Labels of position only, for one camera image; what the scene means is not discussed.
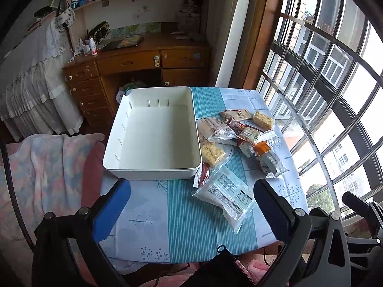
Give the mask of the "floral fabric pouch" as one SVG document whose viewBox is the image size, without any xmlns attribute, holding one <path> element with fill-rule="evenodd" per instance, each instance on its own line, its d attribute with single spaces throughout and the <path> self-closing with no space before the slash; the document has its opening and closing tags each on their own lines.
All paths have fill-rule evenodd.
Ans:
<svg viewBox="0 0 383 287">
<path fill-rule="evenodd" d="M 75 12 L 71 6 L 66 8 L 55 18 L 55 26 L 59 32 L 63 32 L 73 25 L 75 21 Z"/>
</svg>

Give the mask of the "white plastic storage bin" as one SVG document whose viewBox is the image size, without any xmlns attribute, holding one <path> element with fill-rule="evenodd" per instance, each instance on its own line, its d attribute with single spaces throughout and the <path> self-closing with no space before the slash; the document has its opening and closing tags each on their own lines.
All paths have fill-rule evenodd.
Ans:
<svg viewBox="0 0 383 287">
<path fill-rule="evenodd" d="M 202 157 L 192 89 L 138 88 L 123 96 L 102 165 L 128 180 L 194 177 Z"/>
</svg>

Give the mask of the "white lace-covered furniture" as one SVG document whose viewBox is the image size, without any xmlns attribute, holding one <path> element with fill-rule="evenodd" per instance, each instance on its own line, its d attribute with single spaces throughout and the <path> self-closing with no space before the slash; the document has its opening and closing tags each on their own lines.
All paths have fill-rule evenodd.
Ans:
<svg viewBox="0 0 383 287">
<path fill-rule="evenodd" d="M 33 134 L 78 133 L 84 118 L 63 66 L 73 52 L 55 19 L 45 20 L 1 64 L 1 122 L 15 141 Z"/>
</svg>

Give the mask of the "small brown-white snack packet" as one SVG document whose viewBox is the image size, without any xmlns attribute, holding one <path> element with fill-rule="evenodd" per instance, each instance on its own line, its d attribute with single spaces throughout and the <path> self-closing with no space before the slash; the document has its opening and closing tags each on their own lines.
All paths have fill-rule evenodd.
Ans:
<svg viewBox="0 0 383 287">
<path fill-rule="evenodd" d="M 273 146 L 280 142 L 279 137 L 274 131 L 268 130 L 266 132 L 261 132 L 251 126 L 245 126 L 245 128 L 240 131 L 238 138 L 248 142 L 252 146 L 256 146 L 261 142 L 266 142 L 268 146 Z"/>
</svg>

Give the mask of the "black gold embroidered case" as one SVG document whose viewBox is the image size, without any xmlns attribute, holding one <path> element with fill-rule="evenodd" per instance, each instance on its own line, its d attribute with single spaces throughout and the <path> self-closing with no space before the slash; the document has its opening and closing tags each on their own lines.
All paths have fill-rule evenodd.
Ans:
<svg viewBox="0 0 383 287">
<path fill-rule="evenodd" d="M 103 22 L 100 22 L 100 24 L 98 24 L 96 27 L 91 29 L 89 33 L 87 33 L 85 40 L 90 41 L 91 39 L 93 39 L 96 45 L 98 45 L 109 34 L 110 34 L 109 23 L 106 21 L 103 21 Z"/>
</svg>

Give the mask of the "red and white snack bag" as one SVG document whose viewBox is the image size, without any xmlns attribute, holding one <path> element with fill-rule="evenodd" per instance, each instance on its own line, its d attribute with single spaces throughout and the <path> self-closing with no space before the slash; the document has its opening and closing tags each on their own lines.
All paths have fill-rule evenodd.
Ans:
<svg viewBox="0 0 383 287">
<path fill-rule="evenodd" d="M 238 147 L 245 155 L 245 157 L 250 158 L 253 156 L 262 156 L 264 154 L 263 149 L 264 142 L 260 141 L 256 145 L 250 144 L 247 141 L 239 141 Z"/>
</svg>

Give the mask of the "teal leaf-print tablecloth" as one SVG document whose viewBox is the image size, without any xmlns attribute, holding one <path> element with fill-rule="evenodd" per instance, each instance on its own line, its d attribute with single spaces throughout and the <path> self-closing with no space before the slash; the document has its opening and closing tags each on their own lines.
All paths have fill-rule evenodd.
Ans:
<svg viewBox="0 0 383 287">
<path fill-rule="evenodd" d="M 143 263 L 210 260 L 217 247 L 240 255 L 276 241 L 253 187 L 255 158 L 226 146 L 229 158 L 200 188 L 197 119 L 223 110 L 268 112 L 252 90 L 203 87 L 134 89 L 121 99 L 103 158 L 128 179 L 129 200 L 101 240 L 108 257 Z"/>
</svg>

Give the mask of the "metal window security grille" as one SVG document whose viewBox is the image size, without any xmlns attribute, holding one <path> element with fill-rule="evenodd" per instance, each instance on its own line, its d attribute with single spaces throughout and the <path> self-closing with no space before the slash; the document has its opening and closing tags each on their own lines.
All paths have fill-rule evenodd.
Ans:
<svg viewBox="0 0 383 287">
<path fill-rule="evenodd" d="M 382 201 L 382 37 L 355 0 L 282 0 L 257 89 L 309 208 Z"/>
</svg>

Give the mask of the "orange and white snack pack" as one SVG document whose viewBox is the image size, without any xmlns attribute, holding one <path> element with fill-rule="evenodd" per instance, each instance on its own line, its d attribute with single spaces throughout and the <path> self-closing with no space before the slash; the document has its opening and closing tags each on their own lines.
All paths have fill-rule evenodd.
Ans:
<svg viewBox="0 0 383 287">
<path fill-rule="evenodd" d="M 288 171 L 266 141 L 257 143 L 254 149 L 258 154 L 261 170 L 266 177 L 279 177 Z"/>
</svg>

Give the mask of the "book on desk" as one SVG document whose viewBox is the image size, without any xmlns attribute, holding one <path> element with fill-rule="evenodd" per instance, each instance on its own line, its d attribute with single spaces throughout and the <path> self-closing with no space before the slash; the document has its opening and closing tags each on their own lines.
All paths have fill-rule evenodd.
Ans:
<svg viewBox="0 0 383 287">
<path fill-rule="evenodd" d="M 136 47 L 138 46 L 139 43 L 143 41 L 143 39 L 144 37 L 139 35 L 130 36 L 123 39 L 117 39 L 106 44 L 101 50 L 103 52 L 106 52 L 106 51 L 116 50 L 116 49 Z"/>
</svg>

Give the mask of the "clear bag of biscuits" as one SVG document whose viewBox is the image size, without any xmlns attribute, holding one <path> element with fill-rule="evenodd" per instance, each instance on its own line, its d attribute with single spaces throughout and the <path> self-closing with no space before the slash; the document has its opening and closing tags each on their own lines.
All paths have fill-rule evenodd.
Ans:
<svg viewBox="0 0 383 287">
<path fill-rule="evenodd" d="M 196 120 L 200 143 L 229 144 L 236 138 L 236 133 L 217 117 L 204 117 Z"/>
</svg>

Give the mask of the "beige soda cracker pack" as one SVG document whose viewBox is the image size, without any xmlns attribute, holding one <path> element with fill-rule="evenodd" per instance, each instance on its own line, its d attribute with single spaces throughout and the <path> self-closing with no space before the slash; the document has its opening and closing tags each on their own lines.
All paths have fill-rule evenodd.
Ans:
<svg viewBox="0 0 383 287">
<path fill-rule="evenodd" d="M 247 109 L 239 109 L 224 110 L 220 112 L 220 117 L 226 124 L 231 124 L 232 122 L 240 122 L 251 119 L 252 115 Z"/>
</svg>

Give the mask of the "wooden desk with drawers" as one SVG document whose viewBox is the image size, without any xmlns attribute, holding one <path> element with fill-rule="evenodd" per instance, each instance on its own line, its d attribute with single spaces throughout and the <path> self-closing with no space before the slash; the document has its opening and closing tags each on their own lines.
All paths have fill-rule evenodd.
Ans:
<svg viewBox="0 0 383 287">
<path fill-rule="evenodd" d="M 90 126 L 110 126 L 116 96 L 129 82 L 147 87 L 207 86 L 211 47 L 205 41 L 147 34 L 132 47 L 101 50 L 63 67 L 71 96 Z"/>
</svg>

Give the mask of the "pastel patchwork blanket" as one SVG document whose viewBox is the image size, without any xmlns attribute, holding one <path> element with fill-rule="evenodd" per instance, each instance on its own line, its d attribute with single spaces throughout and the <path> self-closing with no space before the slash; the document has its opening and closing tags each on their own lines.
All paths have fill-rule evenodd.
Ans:
<svg viewBox="0 0 383 287">
<path fill-rule="evenodd" d="M 45 213 L 72 215 L 101 192 L 105 135 L 31 135 L 6 146 L 17 204 L 30 237 Z"/>
</svg>

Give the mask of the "plastic trash bag under desk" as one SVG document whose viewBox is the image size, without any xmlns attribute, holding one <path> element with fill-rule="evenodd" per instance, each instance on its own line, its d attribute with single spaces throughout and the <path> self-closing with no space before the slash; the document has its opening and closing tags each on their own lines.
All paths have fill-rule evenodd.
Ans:
<svg viewBox="0 0 383 287">
<path fill-rule="evenodd" d="M 120 104 L 123 96 L 129 95 L 133 89 L 136 89 L 136 88 L 146 88 L 146 87 L 147 87 L 147 85 L 144 84 L 141 81 L 129 82 L 129 83 L 127 83 L 124 86 L 119 88 L 119 91 L 118 91 L 118 93 L 116 95 L 116 102 L 118 104 Z"/>
</svg>

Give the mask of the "yellow rice cracker block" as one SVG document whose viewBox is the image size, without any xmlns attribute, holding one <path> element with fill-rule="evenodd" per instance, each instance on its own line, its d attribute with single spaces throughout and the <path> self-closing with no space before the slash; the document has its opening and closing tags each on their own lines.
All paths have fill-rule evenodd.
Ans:
<svg viewBox="0 0 383 287">
<path fill-rule="evenodd" d="M 261 111 L 256 111 L 253 115 L 253 122 L 256 126 L 260 127 L 263 131 L 273 130 L 275 125 L 275 120 L 272 117 L 262 113 Z"/>
</svg>

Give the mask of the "wooden bookshelf with books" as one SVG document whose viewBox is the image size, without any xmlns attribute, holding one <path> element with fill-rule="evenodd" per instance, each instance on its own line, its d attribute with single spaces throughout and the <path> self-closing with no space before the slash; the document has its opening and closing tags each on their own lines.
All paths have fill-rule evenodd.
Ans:
<svg viewBox="0 0 383 287">
<path fill-rule="evenodd" d="M 150 22 L 175 22 L 184 0 L 94 0 L 74 10 L 69 28 L 73 45 L 106 21 L 111 29 Z"/>
</svg>

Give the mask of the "clear bag with label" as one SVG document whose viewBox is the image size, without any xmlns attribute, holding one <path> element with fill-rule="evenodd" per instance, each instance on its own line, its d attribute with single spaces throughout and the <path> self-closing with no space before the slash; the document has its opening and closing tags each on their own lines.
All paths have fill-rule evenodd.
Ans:
<svg viewBox="0 0 383 287">
<path fill-rule="evenodd" d="M 248 185 L 226 166 L 214 171 L 193 197 L 219 207 L 235 234 L 255 206 L 254 194 Z"/>
</svg>

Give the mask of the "yellow puffed snack bag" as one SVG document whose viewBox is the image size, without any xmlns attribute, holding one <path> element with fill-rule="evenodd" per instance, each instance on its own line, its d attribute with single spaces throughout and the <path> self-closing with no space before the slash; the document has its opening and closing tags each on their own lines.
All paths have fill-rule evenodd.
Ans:
<svg viewBox="0 0 383 287">
<path fill-rule="evenodd" d="M 205 142 L 201 145 L 201 155 L 209 168 L 220 168 L 231 159 L 232 147 L 220 143 Z"/>
</svg>

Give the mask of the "small red sauce packet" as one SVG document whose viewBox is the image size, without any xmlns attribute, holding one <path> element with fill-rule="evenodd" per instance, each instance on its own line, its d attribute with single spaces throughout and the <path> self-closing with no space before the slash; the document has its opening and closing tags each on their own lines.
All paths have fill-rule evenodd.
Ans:
<svg viewBox="0 0 383 287">
<path fill-rule="evenodd" d="M 202 162 L 201 166 L 197 170 L 194 179 L 193 187 L 200 188 L 205 184 L 210 175 L 210 165 L 207 162 Z"/>
</svg>

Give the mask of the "red-lid dried fruit packet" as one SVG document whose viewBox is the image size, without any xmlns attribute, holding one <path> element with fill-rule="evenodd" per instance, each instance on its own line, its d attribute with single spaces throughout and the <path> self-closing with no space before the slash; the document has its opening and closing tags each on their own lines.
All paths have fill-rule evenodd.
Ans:
<svg viewBox="0 0 383 287">
<path fill-rule="evenodd" d="M 242 133 L 245 128 L 249 128 L 250 130 L 254 130 L 254 128 L 252 126 L 248 126 L 246 124 L 242 124 L 241 122 L 235 122 L 235 121 L 232 121 L 229 124 L 229 127 L 233 130 L 233 132 L 236 135 L 240 135 L 240 133 Z"/>
</svg>

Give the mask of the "white red-cap bottle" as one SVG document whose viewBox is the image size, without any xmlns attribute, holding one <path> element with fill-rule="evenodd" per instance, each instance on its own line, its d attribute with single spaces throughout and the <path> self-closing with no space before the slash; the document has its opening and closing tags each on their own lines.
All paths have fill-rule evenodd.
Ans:
<svg viewBox="0 0 383 287">
<path fill-rule="evenodd" d="M 97 54 L 97 46 L 93 38 L 89 39 L 89 46 L 91 50 L 91 55 L 95 56 Z"/>
</svg>

